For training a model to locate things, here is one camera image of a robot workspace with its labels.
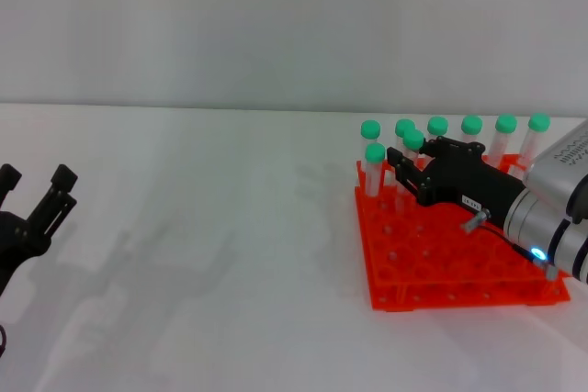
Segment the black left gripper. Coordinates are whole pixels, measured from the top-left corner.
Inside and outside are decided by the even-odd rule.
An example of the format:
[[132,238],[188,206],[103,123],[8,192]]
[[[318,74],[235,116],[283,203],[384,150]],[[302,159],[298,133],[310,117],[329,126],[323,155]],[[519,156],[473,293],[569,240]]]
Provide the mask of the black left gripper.
[[[21,177],[11,164],[0,167],[0,207]],[[50,189],[28,220],[0,211],[0,296],[23,262],[41,256],[50,248],[52,235],[77,204],[70,195],[77,179],[69,167],[60,164],[51,178]]]

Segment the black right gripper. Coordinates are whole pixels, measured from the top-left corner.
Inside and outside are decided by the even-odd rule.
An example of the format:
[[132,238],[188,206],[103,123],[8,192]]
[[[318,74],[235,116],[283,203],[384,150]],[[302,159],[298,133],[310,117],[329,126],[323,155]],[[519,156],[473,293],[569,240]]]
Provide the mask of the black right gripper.
[[487,210],[490,223],[502,227],[525,186],[480,159],[484,152],[485,146],[477,141],[439,136],[427,140],[419,149],[420,154],[432,160],[423,171],[393,147],[387,149],[387,161],[401,188],[420,205],[452,203],[472,213]]

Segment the green-capped clear test tube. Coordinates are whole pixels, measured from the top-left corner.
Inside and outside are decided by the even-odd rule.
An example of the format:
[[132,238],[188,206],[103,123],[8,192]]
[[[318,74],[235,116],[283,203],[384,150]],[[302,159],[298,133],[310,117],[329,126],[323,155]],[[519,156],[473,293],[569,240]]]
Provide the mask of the green-capped clear test tube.
[[415,129],[414,122],[408,118],[401,118],[396,122],[395,135],[396,135],[396,149],[400,151],[403,156],[409,160],[414,160],[414,152],[407,149],[404,145],[404,135],[406,131],[412,131]]
[[512,114],[501,114],[495,121],[495,131],[488,151],[488,164],[499,168],[511,135],[517,127],[517,119]]
[[465,143],[475,142],[483,128],[483,121],[477,115],[466,115],[461,122],[461,139]]
[[[400,141],[400,152],[403,157],[410,160],[413,165],[416,165],[419,150],[424,144],[424,134],[419,129],[406,129],[404,131],[402,140]],[[407,206],[407,201],[410,192],[405,188],[400,180],[397,180],[397,195],[395,200],[395,208],[399,215],[403,215]]]
[[382,144],[374,142],[366,147],[364,163],[366,196],[376,197],[379,194],[385,158],[386,149]]
[[448,132],[448,121],[445,117],[430,117],[427,123],[427,138],[434,140],[438,137],[446,136]]
[[362,122],[360,127],[360,136],[364,147],[377,142],[379,139],[381,126],[374,119],[367,119]]
[[543,135],[550,127],[550,116],[546,113],[533,114],[527,123],[527,132],[523,140],[518,158],[518,165],[525,171],[537,156],[539,144]]

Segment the orange test tube rack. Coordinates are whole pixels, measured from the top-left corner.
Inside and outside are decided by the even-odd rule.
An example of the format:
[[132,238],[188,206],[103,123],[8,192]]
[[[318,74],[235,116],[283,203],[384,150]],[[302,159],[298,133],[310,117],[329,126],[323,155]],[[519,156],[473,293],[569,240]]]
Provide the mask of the orange test tube rack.
[[369,197],[357,173],[356,210],[371,306],[397,312],[428,308],[550,306],[570,299],[560,274],[549,281],[484,225],[467,234],[471,216],[461,207],[421,207],[405,197],[397,211],[393,171],[383,165],[379,194]]

